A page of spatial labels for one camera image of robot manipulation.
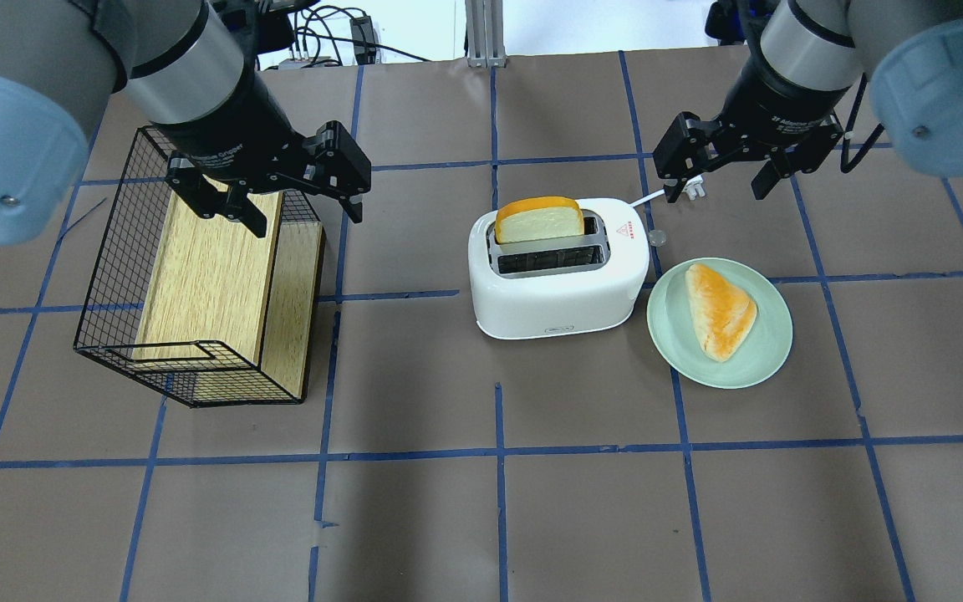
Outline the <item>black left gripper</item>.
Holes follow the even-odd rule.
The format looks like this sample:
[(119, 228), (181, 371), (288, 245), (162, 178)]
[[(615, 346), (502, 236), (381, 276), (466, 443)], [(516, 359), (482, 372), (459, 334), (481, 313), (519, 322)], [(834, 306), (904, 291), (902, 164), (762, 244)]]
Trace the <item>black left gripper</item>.
[[(185, 157), (168, 161), (166, 183), (202, 220), (222, 216), (265, 237), (268, 220), (249, 192), (298, 188), (334, 199), (351, 222), (363, 221), (362, 196), (372, 187), (372, 164), (358, 141), (337, 120), (313, 135), (294, 132), (255, 71), (243, 71), (236, 88), (209, 115), (154, 126)], [(229, 186), (221, 191), (210, 180)]]

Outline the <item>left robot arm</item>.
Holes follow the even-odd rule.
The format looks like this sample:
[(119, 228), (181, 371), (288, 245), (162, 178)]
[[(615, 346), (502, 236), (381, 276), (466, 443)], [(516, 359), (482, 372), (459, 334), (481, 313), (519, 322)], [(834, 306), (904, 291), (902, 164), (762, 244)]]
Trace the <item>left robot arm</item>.
[(336, 199), (353, 222), (370, 160), (341, 123), (295, 132), (257, 76), (302, 1), (0, 1), (0, 245), (36, 237), (81, 175), (119, 91), (175, 147), (166, 182), (196, 216), (257, 237), (252, 194)]

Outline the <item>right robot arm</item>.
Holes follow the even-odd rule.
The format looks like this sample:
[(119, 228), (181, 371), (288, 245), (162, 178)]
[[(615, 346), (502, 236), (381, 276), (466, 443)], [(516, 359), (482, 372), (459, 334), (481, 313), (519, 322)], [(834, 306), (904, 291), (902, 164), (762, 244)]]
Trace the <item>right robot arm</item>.
[(755, 198), (888, 136), (914, 171), (963, 176), (963, 1), (718, 1), (749, 58), (714, 118), (680, 113), (653, 153), (668, 202), (757, 161)]

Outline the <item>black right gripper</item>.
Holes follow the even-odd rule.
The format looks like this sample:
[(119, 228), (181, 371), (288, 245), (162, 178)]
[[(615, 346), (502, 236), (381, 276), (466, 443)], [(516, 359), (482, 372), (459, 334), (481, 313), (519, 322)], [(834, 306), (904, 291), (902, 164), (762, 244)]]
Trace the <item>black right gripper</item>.
[(693, 176), (718, 169), (711, 145), (722, 154), (748, 145), (749, 159), (768, 154), (752, 179), (757, 201), (780, 180), (816, 171), (844, 134), (833, 118), (842, 95), (843, 89), (803, 88), (784, 79), (764, 58), (749, 58), (714, 119), (683, 111), (659, 140), (652, 156), (666, 202), (676, 202)]

